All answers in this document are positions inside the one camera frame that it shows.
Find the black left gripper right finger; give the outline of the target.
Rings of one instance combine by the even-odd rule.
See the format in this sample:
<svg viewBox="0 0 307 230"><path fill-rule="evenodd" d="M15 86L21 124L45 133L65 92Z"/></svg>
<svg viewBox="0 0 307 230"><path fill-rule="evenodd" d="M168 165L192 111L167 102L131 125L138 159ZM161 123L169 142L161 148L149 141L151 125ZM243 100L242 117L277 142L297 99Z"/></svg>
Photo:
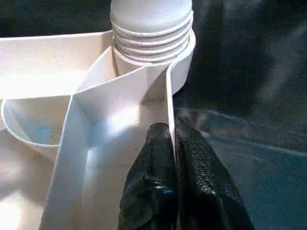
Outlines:
<svg viewBox="0 0 307 230"><path fill-rule="evenodd" d="M184 120L175 124L181 229L254 229L228 170L201 132Z"/></svg>

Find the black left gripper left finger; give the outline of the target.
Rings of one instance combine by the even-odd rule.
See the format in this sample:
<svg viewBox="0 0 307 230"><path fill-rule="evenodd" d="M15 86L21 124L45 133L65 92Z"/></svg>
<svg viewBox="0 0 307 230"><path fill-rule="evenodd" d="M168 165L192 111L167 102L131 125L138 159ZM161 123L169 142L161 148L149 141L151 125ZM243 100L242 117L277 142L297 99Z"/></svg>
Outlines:
<svg viewBox="0 0 307 230"><path fill-rule="evenodd" d="M152 124L128 172L118 229L173 230L178 212L177 172L169 127Z"/></svg>

